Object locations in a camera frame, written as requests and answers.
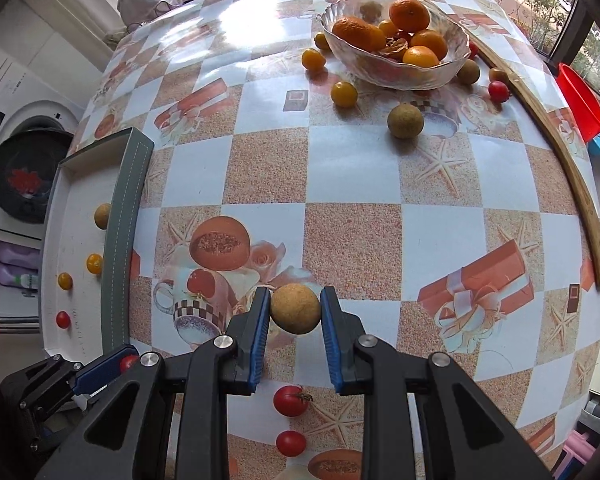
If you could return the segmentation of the floral checkered tablecloth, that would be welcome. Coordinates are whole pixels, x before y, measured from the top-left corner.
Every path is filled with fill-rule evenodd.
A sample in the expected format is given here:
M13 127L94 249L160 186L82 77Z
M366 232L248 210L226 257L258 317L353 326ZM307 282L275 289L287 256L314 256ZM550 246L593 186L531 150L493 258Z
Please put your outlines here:
M600 292L558 160L521 104L484 82L399 92L302 52L338 0L198 0L118 45L76 143L125 127L155 150L140 200L129 335L195 348L170 290L248 307L257 286L334 287L367 332L446 351L553 465L585 406ZM425 125L396 139L388 115Z

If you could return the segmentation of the yellow tomato near bowl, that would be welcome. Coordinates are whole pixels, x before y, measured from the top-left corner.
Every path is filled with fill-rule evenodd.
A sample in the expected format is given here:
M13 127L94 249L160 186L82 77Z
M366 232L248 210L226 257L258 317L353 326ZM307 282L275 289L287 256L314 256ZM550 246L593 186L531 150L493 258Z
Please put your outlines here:
M302 52L301 64L309 73L319 73L326 65L326 58L315 49L306 49Z

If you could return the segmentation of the small red cherry tomato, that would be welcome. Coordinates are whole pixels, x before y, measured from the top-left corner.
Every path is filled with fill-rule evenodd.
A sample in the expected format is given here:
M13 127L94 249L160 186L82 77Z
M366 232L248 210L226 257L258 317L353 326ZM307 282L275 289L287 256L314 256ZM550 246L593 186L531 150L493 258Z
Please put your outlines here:
M306 437L295 430L283 431L276 438L276 448L285 457L297 457L306 449Z

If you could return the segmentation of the orange mandarin in bowl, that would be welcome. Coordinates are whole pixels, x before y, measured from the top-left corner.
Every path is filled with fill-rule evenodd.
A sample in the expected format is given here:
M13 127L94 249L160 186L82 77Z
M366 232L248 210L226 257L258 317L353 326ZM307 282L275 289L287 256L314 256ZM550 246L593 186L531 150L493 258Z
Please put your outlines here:
M429 10L418 0L395 0L389 6L391 22L403 32L420 32L430 24Z

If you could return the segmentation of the brown longan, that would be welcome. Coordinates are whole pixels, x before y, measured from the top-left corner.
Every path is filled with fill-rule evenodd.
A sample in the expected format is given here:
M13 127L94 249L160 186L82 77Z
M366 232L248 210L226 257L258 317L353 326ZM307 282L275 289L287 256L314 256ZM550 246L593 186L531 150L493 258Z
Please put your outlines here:
M305 335L321 320L321 305L315 292L307 286L283 285L272 296L271 317L286 332Z

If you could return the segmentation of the red tomato with stem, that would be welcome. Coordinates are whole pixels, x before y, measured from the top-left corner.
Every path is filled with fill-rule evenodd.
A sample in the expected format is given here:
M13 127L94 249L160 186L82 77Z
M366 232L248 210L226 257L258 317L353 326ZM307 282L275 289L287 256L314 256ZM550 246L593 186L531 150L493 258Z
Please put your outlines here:
M303 388L295 385L279 388L273 397L275 410L289 418L303 415L312 402L312 396Z

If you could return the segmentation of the glass fruit bowl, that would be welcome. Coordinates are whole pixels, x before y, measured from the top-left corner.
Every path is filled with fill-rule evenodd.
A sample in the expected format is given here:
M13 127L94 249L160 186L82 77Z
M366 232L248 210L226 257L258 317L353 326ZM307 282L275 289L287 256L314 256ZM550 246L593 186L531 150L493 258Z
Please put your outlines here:
M466 32L426 0L416 18L395 20L402 0L338 0L317 15L333 55L354 76L394 90L433 90L469 58Z

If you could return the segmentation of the white washing machine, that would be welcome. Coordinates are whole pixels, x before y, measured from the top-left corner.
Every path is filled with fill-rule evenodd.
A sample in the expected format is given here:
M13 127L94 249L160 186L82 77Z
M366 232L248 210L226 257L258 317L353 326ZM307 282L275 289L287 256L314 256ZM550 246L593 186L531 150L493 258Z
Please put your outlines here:
M0 48L2 242L40 251L53 179L83 114L83 107ZM0 318L36 320L36 289L22 281L38 270L0 262Z

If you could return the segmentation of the yellow tomato beside bowl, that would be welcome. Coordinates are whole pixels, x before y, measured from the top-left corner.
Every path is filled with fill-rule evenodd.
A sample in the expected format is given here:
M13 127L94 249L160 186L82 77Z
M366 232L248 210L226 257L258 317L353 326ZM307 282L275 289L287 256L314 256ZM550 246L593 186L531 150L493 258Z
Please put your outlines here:
M353 84L347 81L338 81L331 87L330 97L337 107L353 108L357 103L358 92Z

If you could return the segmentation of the brown longan fruit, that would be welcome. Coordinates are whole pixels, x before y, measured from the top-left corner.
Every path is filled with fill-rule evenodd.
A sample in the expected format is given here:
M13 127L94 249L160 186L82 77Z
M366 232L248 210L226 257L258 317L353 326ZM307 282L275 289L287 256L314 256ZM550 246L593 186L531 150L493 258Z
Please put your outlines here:
M108 229L108 223L111 212L111 204L104 203L100 204L94 211L94 224L100 230Z

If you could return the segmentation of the longan beside bowl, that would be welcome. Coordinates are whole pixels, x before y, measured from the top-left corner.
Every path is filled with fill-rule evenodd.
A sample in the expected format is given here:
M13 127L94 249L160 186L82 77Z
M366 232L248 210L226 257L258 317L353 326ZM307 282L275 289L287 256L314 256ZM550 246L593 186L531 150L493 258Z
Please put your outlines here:
M388 128L396 139L414 139L422 132L425 119L414 105L402 103L394 107L388 115Z

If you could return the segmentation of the red cherry tomato in tray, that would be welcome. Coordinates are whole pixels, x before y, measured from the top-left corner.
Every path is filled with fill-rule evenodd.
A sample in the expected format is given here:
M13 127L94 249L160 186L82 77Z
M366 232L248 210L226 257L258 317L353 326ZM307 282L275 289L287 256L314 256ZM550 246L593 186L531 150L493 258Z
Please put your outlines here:
M72 325L71 316L68 312L59 311L56 315L56 324L60 330L68 330Z

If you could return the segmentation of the curved wooden stick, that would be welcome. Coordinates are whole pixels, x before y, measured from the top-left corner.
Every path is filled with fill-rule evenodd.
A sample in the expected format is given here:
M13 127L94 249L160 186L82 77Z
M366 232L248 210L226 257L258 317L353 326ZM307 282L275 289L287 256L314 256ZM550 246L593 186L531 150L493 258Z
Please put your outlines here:
M502 58L478 34L475 26L468 25L469 20L470 18L464 12L458 13L458 18L454 18L454 22L460 25L468 35L469 41L477 46L478 55L486 62L486 65L496 67L508 76L510 92L520 101L522 107L530 115L535 126L541 131L543 138L558 159L560 167L562 167L562 171L570 186L574 203L578 208L586 239L588 240L595 283L600 287L600 216L597 213L588 185L584 177L582 177L581 171L574 161L565 139L560 134L559 128L552 121L550 112L546 109L542 100L534 93L534 88L529 87L524 77L516 74L513 66L505 58Z

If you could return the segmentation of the purple detergent bottle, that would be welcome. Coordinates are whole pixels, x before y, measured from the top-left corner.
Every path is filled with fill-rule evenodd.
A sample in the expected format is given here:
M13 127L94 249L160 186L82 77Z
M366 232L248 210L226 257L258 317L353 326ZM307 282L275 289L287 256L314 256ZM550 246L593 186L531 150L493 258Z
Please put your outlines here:
M36 248L25 247L0 240L0 262L8 266L38 270L40 266L40 251Z

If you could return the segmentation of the small yellow cherry tomato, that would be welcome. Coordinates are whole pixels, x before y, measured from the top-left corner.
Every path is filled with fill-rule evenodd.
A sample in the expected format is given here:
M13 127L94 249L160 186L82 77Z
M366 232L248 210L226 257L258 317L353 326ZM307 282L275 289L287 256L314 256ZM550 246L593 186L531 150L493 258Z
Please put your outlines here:
M73 288L73 278L66 272L62 272L57 276L57 283L62 290L71 290Z

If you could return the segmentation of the white shallow tray box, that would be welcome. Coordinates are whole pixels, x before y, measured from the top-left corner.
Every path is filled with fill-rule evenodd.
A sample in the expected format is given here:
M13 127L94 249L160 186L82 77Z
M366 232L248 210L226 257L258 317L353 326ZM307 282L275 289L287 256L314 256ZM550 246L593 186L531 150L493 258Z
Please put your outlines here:
M38 316L44 348L86 364L129 338L129 280L140 198L153 142L126 128L82 148L60 162L51 188L42 239ZM110 203L108 229L94 224L94 211ZM90 254L103 258L100 275L90 274ZM73 288L62 290L66 272ZM60 330L59 311L72 325Z

